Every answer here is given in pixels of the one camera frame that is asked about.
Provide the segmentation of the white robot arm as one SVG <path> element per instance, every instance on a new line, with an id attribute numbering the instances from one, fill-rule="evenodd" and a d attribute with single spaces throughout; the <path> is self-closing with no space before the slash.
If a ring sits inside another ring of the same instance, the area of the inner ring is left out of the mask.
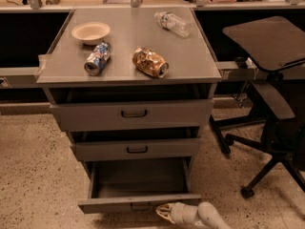
<path id="1" fill-rule="evenodd" d="M 163 219 L 177 225 L 190 225 L 198 229 L 232 229 L 209 202 L 197 206 L 182 202 L 166 203 L 156 207 L 155 212 Z"/>

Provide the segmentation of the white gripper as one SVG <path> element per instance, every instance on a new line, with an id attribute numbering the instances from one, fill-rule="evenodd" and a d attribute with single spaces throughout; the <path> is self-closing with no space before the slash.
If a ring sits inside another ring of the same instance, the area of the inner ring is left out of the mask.
<path id="1" fill-rule="evenodd" d="M 196 226 L 199 222 L 197 207 L 177 202 L 175 204 L 165 203 L 156 207 L 155 212 L 161 218 L 172 224 Z"/>

